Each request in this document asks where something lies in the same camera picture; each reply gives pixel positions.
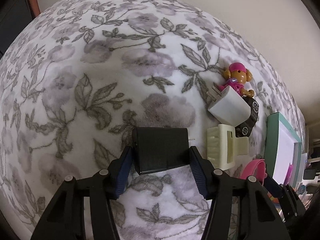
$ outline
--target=black box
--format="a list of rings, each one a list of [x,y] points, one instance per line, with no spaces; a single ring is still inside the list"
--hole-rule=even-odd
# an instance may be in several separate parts
[[[166,171],[189,164],[187,128],[135,128],[132,143],[138,174]]]

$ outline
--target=floral blanket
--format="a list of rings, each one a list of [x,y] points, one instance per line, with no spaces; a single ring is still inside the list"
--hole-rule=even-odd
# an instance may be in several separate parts
[[[33,20],[0,61],[0,189],[33,231],[66,175],[92,176],[142,127],[187,127],[206,156],[206,92],[232,62],[248,68],[260,105],[239,176],[262,157],[266,117],[280,111],[304,141],[304,118],[264,57],[228,25],[178,0],[61,0]],[[189,166],[138,176],[112,210],[121,239],[201,238],[210,202]],[[93,239],[89,204],[86,235]],[[236,228],[232,214],[230,235]]]

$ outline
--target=pink hat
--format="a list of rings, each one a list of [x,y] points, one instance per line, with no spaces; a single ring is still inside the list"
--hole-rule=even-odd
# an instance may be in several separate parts
[[[240,71],[243,71],[244,73],[247,73],[247,69],[245,68],[245,66],[240,63],[240,62],[235,62],[235,63],[232,63],[230,66],[229,66],[229,70],[232,72],[232,71],[235,71],[235,70],[240,70]]]

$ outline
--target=toy figure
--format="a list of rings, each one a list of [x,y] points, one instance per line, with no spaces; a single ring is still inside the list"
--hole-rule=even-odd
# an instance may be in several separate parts
[[[219,86],[219,90],[224,90],[227,86],[231,86],[241,97],[253,97],[253,90],[245,90],[244,84],[252,79],[251,72],[245,68],[240,62],[232,63],[223,73],[223,77],[227,82],[223,86]]]

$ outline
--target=white charger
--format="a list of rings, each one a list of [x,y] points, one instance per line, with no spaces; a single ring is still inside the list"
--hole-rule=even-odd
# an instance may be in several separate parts
[[[220,123],[236,127],[248,120],[251,108],[231,86],[227,86],[222,92],[215,86],[212,89],[215,95],[207,92],[207,95],[213,99],[208,111]]]

